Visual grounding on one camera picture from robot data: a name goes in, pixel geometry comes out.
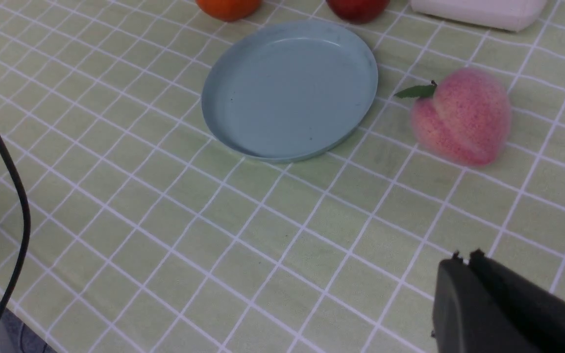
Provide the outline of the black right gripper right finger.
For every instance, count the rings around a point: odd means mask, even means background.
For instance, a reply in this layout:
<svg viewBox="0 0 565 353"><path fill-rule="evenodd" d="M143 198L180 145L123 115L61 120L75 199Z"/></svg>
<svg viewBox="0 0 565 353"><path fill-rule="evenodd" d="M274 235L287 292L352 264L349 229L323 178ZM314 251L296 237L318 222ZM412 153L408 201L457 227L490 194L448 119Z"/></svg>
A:
<svg viewBox="0 0 565 353"><path fill-rule="evenodd" d="M565 353L565 301L515 271L470 253L469 268L519 333L541 353Z"/></svg>

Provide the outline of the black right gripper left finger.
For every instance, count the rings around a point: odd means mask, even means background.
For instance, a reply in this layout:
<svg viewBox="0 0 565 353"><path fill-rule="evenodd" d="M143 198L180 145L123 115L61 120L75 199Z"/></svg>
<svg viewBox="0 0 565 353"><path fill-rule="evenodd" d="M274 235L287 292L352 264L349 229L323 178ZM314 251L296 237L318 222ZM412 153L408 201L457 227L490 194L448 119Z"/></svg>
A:
<svg viewBox="0 0 565 353"><path fill-rule="evenodd" d="M458 252L439 263L432 324L440 353L540 353L502 313Z"/></svg>

